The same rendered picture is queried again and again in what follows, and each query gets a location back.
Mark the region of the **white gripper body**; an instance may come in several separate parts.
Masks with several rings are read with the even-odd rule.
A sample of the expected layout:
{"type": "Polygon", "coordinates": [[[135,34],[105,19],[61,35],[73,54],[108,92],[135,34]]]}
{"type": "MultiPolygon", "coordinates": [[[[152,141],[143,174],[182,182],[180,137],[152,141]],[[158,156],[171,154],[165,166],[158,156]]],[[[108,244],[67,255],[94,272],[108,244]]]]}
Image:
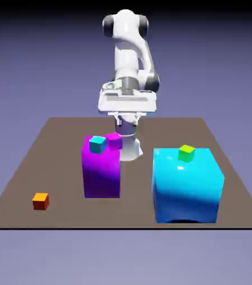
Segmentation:
{"type": "Polygon", "coordinates": [[[156,93],[133,90],[133,95],[123,95],[121,89],[102,89],[98,110],[106,113],[148,113],[156,111],[156,93]]]}

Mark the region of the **small orange cube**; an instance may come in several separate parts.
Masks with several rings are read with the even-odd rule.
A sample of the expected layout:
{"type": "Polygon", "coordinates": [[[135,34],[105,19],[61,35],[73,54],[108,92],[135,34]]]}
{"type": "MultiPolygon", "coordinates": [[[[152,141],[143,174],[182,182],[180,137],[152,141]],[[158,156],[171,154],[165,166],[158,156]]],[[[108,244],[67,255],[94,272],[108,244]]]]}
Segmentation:
{"type": "Polygon", "coordinates": [[[34,210],[46,210],[50,203],[48,193],[36,193],[32,203],[34,210]]]}

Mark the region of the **small cyan cube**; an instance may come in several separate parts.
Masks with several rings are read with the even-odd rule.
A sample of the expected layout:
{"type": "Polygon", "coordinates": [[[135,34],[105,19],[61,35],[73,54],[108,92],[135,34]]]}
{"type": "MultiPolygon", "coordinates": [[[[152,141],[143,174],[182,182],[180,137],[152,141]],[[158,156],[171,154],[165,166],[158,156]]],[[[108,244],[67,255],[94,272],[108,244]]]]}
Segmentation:
{"type": "Polygon", "coordinates": [[[90,152],[95,154],[102,154],[106,149],[106,138],[103,136],[93,136],[89,140],[90,152]]]}

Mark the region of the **small magenta cube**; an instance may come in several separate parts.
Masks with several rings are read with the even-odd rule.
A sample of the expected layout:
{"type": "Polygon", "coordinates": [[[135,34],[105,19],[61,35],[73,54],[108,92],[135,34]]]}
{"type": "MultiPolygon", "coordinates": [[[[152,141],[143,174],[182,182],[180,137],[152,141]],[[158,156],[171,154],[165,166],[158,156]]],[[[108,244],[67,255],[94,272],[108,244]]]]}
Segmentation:
{"type": "Polygon", "coordinates": [[[120,150],[122,149],[122,136],[113,132],[110,134],[106,134],[107,146],[110,150],[120,150]]]}

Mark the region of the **small green cube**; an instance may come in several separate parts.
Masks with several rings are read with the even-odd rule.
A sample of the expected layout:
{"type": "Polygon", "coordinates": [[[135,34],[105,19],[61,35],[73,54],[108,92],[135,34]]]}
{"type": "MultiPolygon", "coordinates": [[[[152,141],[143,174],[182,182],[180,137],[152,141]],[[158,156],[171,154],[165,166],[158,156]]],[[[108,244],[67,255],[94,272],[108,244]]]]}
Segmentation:
{"type": "Polygon", "coordinates": [[[190,145],[183,145],[179,148],[178,160],[189,163],[194,158],[195,148],[190,145]]]}

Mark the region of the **large cyan box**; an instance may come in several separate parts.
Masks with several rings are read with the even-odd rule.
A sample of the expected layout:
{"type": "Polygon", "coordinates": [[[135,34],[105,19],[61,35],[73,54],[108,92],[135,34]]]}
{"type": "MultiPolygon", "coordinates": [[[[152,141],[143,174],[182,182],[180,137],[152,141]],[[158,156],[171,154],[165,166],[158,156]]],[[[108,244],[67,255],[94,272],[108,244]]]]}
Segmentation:
{"type": "Polygon", "coordinates": [[[153,150],[152,195],[157,223],[215,223],[225,177],[209,148],[196,148],[189,162],[178,148],[153,150]]]}

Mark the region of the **large purple box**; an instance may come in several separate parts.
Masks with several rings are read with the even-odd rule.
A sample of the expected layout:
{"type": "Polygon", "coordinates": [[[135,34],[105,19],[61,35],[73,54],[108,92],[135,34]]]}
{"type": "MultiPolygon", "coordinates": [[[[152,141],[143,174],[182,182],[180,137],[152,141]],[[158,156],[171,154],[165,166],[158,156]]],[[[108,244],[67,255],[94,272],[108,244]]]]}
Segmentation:
{"type": "Polygon", "coordinates": [[[81,150],[85,198],[118,198],[120,196],[120,150],[107,146],[102,154],[90,152],[86,136],[81,150]]]}

